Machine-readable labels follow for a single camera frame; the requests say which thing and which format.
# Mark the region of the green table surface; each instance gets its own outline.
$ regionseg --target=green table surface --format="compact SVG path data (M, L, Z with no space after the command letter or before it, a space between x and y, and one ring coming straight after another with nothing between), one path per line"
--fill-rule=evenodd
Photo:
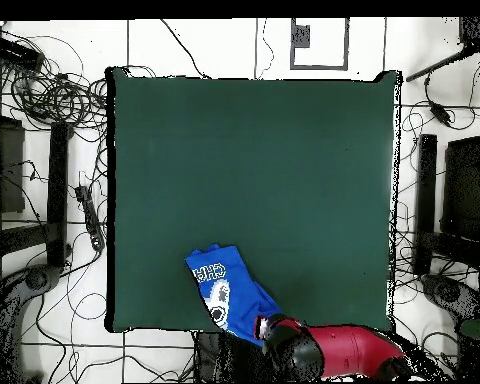
M390 328L396 73L377 82L108 75L109 331L219 331L184 262L212 243L236 245L287 315Z

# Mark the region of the black stand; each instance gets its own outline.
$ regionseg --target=black stand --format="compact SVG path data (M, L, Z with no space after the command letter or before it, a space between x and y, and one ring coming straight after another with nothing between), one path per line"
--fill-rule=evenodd
M0 383L21 383L17 318L30 299L51 290L59 281L69 248L66 245L68 140L72 128L54 123L50 136L47 223L0 232L0 257L46 243L47 264L31 266L0 280Z
M473 32L473 30L470 30L470 32L467 31L467 29L470 26L474 25L473 22L471 22L473 21L473 19L475 18L460 18L460 39L464 43L464 48L459 53L456 53L453 56L447 57L446 59L443 59L440 62L437 62L432 66L429 66L428 68L425 68L419 72L416 72L415 74L412 74L410 77L407 77L405 81L406 82L414 81L415 79L418 79L424 75L428 75L431 72L434 72L439 68L442 68L443 66L450 65L451 63L457 62L462 59L466 59L467 57L472 56L475 53L480 53L480 40L476 38L470 39L470 37L473 37L476 34L470 33L470 32Z

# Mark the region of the wire bundle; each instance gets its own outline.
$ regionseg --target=wire bundle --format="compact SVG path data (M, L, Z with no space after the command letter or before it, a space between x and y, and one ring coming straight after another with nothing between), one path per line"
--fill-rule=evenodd
M473 114L472 120L469 122L468 125L464 127L454 127L453 124L456 120L456 115L453 107L446 107L444 108L446 112L450 115L450 125L448 125L449 128L453 130L465 130L469 127L471 127L475 119L480 118L480 115L475 112L475 108L472 107L472 99L473 99L473 93L474 93L474 87L476 84L476 77L477 74L478 76L480 71L480 65L476 69L474 75L473 75L473 80L472 80L472 86L471 86L471 95L469 99L469 104L468 106L464 107L465 109L468 109L471 111ZM427 97L427 100L419 101L413 106L411 106L409 113L405 117L405 119L402 121L402 130L404 132L412 132L413 134L413 144L411 146L411 150L408 154L400 158L399 161L399 167L402 166L410 166L416 173L418 172L416 169L415 164L413 163L413 158L416 156L414 153L417 150L418 147L418 140L422 134L423 128L425 125L428 123L432 122L434 119L436 119L435 116L432 116L430 119L425 120L423 115L418 112L419 109L422 109L423 107L428 107L436 104L433 102L430 97L429 97L429 92L428 92L428 87L430 83L430 75L429 78L425 81L425 95ZM413 125L413 118L417 118L419 120L418 125ZM444 171L438 172L436 175L443 174ZM409 190L410 188L414 187L417 184L417 180L401 189L398 191L399 197L400 194L405 192L406 190ZM409 206L405 204L405 202L399 200L397 202L397 226L394 228L395 234L396 234L396 240L395 240L395 248L396 251L398 252L397 259L396 259L396 274L395 274L395 284L394 284L394 290L398 290L401 288L408 288L411 291L414 292L414 295L403 302L394 302L395 305L404 305L408 304L412 301L414 301L419 294L423 294L423 290L421 289L420 286L420 276L414 275L411 271L412 265L411 265L411 253L413 251L414 243L413 243L413 236L415 232L413 231L413 226L412 226L412 219L414 218L414 215L409 214ZM439 270L438 274L448 276L451 278L455 278L458 281L464 281L468 278L470 274L478 273L479 270L473 269L471 267L466 267L465 271L459 271L459 270L451 270L457 263L454 260L451 260L450 258L446 258L440 255L434 255L432 257L433 259L436 260L441 260L443 261L444 265L442 268ZM449 340L457 343L457 340L452 337L450 334L441 332L441 331L434 331L431 332L427 335L424 335L422 338L421 343L419 342L419 339L417 335L409 328L408 325L406 325L402 320L400 320L396 316L392 316L396 321L398 321L404 328L406 328L409 333L412 335L414 339L414 343L421 346L422 350L424 350L430 357L434 358L439 364L442 366L450 369L454 375L457 373L456 366L451 362L451 357L456 357L457 355L445 355L444 353L440 353L439 355L430 352L426 347L425 344L433 336L443 336L448 338Z

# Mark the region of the blue t-shirt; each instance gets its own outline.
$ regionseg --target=blue t-shirt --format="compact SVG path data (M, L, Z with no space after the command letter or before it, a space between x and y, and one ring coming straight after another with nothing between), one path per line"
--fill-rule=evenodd
M241 339L262 346L254 337L257 317L269 318L281 310L251 279L238 249L212 244L204 252L194 250L185 262L215 323Z

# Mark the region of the floor tile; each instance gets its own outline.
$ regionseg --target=floor tile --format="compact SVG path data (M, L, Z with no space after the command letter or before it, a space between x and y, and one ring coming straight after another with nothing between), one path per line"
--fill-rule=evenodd
M310 43L313 42L311 28ZM373 81L382 72L384 52L384 18L350 18L347 71L291 70L291 20L258 19L257 77L263 79L350 79Z
M178 379L187 367L192 366L194 352L190 349L129 348L126 354L134 357L151 372L128 358L125 365L125 383L163 383L164 379Z
M255 19L166 22L192 54L201 73L212 78L252 78ZM130 65L149 66L157 76L199 76L191 58L160 20L132 20L129 25Z
M189 331L135 329L126 333L128 345L193 346Z
M59 346L21 346L21 362L26 375L43 373L43 383L48 383L53 370L63 357ZM122 373L122 349L66 347L66 356L52 378L52 384L74 384L69 374L79 384L119 384Z

